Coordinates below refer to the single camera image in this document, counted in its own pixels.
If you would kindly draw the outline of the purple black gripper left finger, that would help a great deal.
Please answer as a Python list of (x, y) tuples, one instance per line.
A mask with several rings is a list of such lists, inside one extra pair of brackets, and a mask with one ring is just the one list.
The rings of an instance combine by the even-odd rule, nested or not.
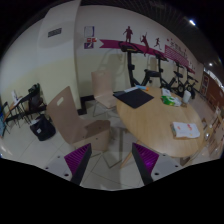
[(71, 182), (79, 185), (92, 154), (91, 144), (86, 144), (67, 154), (64, 159), (72, 173)]

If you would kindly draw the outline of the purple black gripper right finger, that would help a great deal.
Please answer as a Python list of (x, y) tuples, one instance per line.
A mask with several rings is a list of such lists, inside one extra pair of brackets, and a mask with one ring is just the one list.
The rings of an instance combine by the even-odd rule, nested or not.
[(143, 183), (145, 185), (152, 183), (153, 179), (151, 174), (159, 158), (159, 155), (137, 143), (132, 144), (132, 154), (134, 156)]

